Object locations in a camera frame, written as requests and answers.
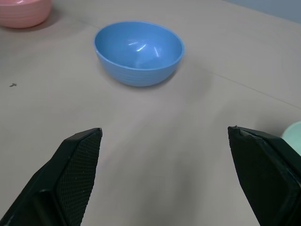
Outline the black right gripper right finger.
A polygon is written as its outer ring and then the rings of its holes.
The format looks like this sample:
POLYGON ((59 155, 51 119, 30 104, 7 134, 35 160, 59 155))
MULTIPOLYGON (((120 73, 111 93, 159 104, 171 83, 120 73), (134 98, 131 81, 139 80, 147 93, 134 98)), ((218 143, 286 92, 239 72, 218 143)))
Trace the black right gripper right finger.
POLYGON ((260 226, 301 226, 301 155, 282 138, 228 127, 243 192, 260 226))

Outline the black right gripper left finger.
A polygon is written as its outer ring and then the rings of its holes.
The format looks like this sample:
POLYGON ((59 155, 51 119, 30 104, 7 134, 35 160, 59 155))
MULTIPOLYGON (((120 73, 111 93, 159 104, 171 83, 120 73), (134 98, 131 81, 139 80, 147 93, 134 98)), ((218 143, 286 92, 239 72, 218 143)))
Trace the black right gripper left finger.
POLYGON ((34 173, 0 226, 80 226, 95 182, 103 132, 89 129, 65 139, 34 173))

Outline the light green plastic bowl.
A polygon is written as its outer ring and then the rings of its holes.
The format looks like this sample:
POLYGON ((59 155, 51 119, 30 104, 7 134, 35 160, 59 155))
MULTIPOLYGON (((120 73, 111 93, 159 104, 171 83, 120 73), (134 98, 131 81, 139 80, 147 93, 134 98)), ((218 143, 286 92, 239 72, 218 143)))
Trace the light green plastic bowl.
POLYGON ((301 121, 287 127, 281 138, 301 156, 301 121))

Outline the blue plastic bowl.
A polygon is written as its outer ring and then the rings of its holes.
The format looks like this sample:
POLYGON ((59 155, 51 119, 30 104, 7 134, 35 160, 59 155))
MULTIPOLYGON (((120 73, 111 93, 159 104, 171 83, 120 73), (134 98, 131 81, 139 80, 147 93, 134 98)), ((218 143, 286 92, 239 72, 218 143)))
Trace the blue plastic bowl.
POLYGON ((132 87, 148 87, 169 78, 184 55, 173 31, 149 22, 122 21, 100 29, 94 49, 104 71, 132 87))

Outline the pink plastic bowl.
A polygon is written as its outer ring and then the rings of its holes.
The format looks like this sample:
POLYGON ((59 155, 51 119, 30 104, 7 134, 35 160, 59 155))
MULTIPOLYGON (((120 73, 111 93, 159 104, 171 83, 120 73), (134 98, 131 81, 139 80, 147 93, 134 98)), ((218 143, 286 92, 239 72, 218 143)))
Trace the pink plastic bowl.
POLYGON ((0 26, 34 27, 47 19, 51 8, 52 0, 0 0, 0 26))

